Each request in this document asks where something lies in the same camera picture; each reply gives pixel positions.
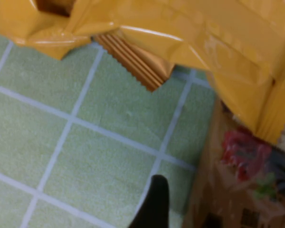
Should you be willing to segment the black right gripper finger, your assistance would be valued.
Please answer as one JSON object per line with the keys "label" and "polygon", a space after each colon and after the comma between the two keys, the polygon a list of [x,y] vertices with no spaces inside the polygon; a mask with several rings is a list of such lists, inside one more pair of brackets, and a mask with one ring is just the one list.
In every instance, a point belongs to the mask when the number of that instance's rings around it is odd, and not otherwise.
{"label": "black right gripper finger", "polygon": [[169,184],[164,176],[152,176],[147,195],[129,227],[169,227]]}

